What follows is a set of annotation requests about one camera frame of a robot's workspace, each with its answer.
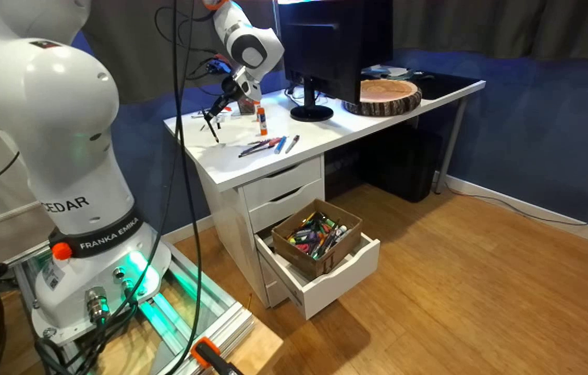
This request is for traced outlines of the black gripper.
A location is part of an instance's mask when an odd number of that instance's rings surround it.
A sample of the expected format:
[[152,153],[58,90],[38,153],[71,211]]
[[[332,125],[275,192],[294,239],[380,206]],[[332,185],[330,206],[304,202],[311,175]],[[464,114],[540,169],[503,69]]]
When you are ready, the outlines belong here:
[[204,116],[216,116],[229,102],[239,100],[250,94],[250,79],[243,69],[229,72],[220,81],[220,97],[216,97],[207,111]]

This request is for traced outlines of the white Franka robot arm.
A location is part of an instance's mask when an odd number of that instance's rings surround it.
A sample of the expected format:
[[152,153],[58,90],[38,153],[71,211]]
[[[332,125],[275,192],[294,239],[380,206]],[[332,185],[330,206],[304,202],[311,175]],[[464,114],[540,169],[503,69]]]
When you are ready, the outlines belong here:
[[54,222],[30,324],[57,343],[104,334],[128,297],[158,292],[171,262],[115,159],[117,83],[72,46],[89,10],[92,0],[0,0],[0,131]]

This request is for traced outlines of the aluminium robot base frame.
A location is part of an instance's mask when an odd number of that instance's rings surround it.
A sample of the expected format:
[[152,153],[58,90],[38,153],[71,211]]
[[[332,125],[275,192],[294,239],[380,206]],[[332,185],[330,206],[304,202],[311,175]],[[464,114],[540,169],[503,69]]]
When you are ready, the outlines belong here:
[[150,227],[92,258],[42,246],[14,272],[52,375],[197,375],[197,346],[229,355],[254,326]]

